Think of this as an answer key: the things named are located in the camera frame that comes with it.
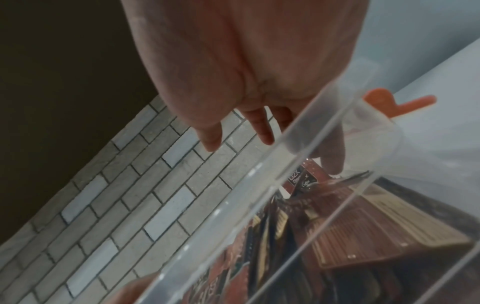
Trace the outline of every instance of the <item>clear plastic container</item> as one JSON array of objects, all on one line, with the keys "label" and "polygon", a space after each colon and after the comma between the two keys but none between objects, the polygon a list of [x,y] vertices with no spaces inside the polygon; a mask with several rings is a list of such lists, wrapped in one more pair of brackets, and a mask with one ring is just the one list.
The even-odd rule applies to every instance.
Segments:
[{"label": "clear plastic container", "polygon": [[377,69],[356,61],[324,89],[137,303],[480,296],[480,194],[362,101]]}]

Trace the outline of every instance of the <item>dark wall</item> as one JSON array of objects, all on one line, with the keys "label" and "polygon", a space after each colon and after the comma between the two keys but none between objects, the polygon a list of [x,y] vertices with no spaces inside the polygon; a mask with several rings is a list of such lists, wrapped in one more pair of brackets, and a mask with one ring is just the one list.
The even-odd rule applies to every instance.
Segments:
[{"label": "dark wall", "polygon": [[119,0],[0,1],[0,243],[155,94]]}]

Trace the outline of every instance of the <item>white wall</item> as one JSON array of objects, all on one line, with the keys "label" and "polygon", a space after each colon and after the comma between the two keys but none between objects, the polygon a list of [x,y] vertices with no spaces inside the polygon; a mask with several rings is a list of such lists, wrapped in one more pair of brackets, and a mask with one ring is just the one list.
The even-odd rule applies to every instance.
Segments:
[{"label": "white wall", "polygon": [[354,57],[389,63],[396,92],[480,37],[480,0],[371,0]]}]

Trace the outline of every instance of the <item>orange plastic clip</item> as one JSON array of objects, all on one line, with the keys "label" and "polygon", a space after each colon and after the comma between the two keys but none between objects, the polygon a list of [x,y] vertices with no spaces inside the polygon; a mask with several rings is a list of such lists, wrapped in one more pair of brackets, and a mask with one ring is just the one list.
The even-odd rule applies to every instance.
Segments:
[{"label": "orange plastic clip", "polygon": [[377,88],[367,92],[363,99],[389,118],[410,113],[437,102],[435,95],[427,95],[404,104],[397,105],[394,95],[389,90],[384,88]]}]

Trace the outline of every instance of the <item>transparent acrylic box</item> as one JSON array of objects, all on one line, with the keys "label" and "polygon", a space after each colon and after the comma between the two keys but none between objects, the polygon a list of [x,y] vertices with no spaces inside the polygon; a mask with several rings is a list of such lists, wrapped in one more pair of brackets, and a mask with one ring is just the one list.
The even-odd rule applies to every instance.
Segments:
[{"label": "transparent acrylic box", "polygon": [[376,68],[323,90],[137,303],[480,302],[480,194],[362,101]]}]

